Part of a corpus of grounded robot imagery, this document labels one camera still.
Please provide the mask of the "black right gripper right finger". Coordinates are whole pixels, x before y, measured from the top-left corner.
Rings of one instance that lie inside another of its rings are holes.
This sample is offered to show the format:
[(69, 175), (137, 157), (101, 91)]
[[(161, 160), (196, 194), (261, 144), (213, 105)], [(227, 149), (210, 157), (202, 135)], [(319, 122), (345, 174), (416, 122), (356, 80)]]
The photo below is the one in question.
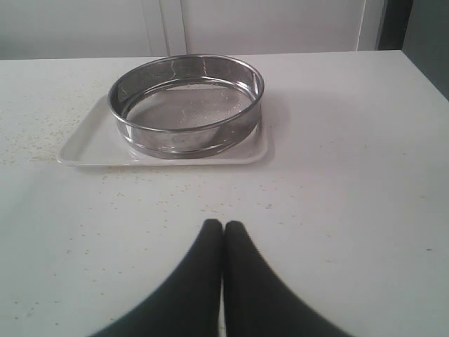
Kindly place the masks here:
[(228, 336), (348, 336), (282, 282), (238, 221), (224, 229), (223, 286)]

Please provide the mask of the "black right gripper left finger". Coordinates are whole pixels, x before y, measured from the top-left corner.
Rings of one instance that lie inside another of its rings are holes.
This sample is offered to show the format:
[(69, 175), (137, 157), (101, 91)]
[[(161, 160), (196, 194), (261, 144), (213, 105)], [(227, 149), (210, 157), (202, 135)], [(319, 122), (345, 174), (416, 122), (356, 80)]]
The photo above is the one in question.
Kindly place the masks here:
[(218, 336), (222, 223), (208, 219), (170, 276), (129, 313), (95, 336)]

